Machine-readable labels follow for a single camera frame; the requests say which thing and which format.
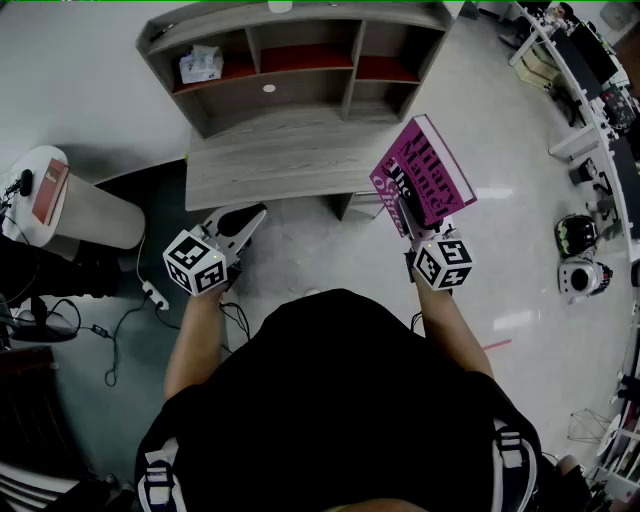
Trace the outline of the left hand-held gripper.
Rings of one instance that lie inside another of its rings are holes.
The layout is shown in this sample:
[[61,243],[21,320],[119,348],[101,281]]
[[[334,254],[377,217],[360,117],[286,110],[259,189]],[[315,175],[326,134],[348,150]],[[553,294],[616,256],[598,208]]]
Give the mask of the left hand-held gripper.
[[162,253],[171,280],[193,297],[228,290],[240,275],[240,248],[266,215],[264,203],[223,207],[205,224],[182,230]]

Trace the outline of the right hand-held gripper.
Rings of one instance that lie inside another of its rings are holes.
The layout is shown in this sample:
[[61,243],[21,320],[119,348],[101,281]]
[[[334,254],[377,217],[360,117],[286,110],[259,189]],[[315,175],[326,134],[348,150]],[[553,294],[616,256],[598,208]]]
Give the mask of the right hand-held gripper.
[[[416,271],[433,291],[453,291],[462,286],[473,268],[473,251],[459,230],[448,225],[440,232],[442,220],[427,225],[424,213],[411,209],[403,198],[399,199],[399,216],[403,233],[428,233],[414,240],[405,254],[408,271]],[[412,273],[410,280],[415,281]]]

